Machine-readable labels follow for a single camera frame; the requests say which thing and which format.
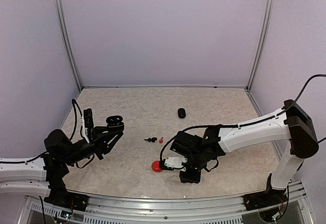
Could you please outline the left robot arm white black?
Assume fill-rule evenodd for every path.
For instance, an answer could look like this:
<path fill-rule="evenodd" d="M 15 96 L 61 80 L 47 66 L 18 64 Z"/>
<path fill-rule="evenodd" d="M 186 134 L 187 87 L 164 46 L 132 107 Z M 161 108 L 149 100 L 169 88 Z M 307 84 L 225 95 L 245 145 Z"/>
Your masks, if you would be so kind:
<path fill-rule="evenodd" d="M 23 159 L 1 159 L 1 193 L 37 196 L 44 202 L 85 211 L 89 197 L 67 190 L 63 178 L 69 167 L 82 167 L 84 159 L 102 160 L 123 136 L 124 122 L 121 116 L 110 116 L 106 126 L 94 126 L 90 108 L 81 110 L 72 100 L 74 120 L 80 123 L 73 132 L 81 139 L 75 143 L 62 130 L 55 129 L 44 140 L 46 151 L 38 156 Z"/>

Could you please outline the glossy black earbud case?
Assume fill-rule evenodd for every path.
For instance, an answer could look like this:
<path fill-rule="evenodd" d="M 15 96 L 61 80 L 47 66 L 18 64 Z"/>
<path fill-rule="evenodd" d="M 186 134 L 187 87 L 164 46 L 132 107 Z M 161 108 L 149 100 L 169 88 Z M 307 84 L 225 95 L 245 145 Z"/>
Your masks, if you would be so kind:
<path fill-rule="evenodd" d="M 117 127 L 123 125 L 123 117 L 119 115 L 106 118 L 107 127 Z"/>

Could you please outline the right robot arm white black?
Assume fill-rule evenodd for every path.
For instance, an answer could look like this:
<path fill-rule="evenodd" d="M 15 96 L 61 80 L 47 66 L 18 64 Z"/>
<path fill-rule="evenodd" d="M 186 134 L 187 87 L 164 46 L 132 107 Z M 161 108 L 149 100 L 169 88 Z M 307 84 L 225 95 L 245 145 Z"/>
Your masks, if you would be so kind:
<path fill-rule="evenodd" d="M 219 157 L 241 148 L 271 141 L 288 141 L 276 168 L 268 177 L 261 202 L 270 206 L 284 193 L 291 178 L 305 159 L 314 156 L 322 142 L 317 139 L 310 116 L 297 100 L 284 101 L 282 108 L 267 115 L 237 124 L 203 125 L 204 135 L 188 133 L 193 127 L 178 131 L 167 144 L 177 157 L 159 158 L 163 170 L 179 170 L 182 183 L 199 183 L 201 171 Z"/>

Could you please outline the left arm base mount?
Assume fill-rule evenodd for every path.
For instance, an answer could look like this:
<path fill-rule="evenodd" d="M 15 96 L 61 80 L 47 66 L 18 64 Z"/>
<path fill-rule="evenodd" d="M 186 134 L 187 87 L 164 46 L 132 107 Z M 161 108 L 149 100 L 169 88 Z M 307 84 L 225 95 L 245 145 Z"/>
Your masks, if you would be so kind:
<path fill-rule="evenodd" d="M 50 180 L 49 189 L 49 196 L 44 198 L 46 203 L 85 212 L 89 201 L 88 195 L 68 191 L 62 179 Z"/>

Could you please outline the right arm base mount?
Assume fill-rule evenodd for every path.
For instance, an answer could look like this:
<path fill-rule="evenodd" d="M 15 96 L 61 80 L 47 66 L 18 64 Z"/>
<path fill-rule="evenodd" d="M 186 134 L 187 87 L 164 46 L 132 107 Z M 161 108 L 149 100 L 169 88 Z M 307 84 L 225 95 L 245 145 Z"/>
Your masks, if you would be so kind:
<path fill-rule="evenodd" d="M 272 189 L 271 176 L 269 175 L 266 189 L 255 193 L 245 194 L 243 203 L 246 211 L 269 209 L 259 211 L 260 219 L 265 223 L 276 223 L 285 214 L 289 203 L 289 185 L 283 190 Z"/>

